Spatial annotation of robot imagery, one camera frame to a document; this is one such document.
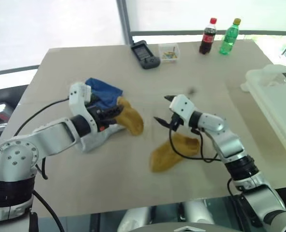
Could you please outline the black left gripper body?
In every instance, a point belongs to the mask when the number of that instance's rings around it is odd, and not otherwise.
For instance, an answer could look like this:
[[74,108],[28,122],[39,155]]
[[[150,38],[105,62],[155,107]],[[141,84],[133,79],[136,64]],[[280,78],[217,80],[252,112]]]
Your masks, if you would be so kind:
[[103,110],[99,107],[88,107],[87,111],[90,113],[90,115],[93,117],[98,132],[102,132],[105,129],[107,129],[110,125],[114,124],[114,119],[104,119],[103,118]]

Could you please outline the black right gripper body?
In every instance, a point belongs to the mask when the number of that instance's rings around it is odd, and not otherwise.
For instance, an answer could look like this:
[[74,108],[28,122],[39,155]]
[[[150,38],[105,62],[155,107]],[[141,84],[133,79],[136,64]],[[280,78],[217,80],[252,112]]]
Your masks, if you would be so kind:
[[183,119],[176,113],[173,113],[169,123],[169,129],[176,132],[180,125],[183,125]]

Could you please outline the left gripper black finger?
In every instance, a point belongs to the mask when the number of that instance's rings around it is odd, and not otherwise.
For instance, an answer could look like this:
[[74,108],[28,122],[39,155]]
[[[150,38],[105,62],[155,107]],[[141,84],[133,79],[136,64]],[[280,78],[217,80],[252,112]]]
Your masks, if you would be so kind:
[[120,115],[123,111],[122,105],[116,105],[114,107],[103,110],[103,118],[104,119],[113,119]]

